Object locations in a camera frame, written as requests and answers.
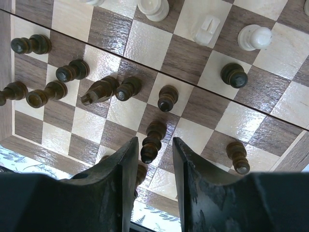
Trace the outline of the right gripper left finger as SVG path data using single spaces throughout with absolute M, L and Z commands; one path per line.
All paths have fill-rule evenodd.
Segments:
M 133 137 L 114 154 L 71 179 L 2 173 L 1 231 L 129 231 L 138 156 L 139 142 Z

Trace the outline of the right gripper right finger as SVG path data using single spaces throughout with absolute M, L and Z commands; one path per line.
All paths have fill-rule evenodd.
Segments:
M 306 232 L 308 173 L 234 176 L 173 138 L 173 165 L 184 232 Z

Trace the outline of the dark chess piece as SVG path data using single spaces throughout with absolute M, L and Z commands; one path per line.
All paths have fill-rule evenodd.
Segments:
M 166 132 L 166 124 L 160 121 L 153 121 L 149 124 L 146 129 L 147 137 L 143 139 L 140 151 L 143 163 L 150 164 L 155 160 L 162 147 L 161 140 L 165 137 Z

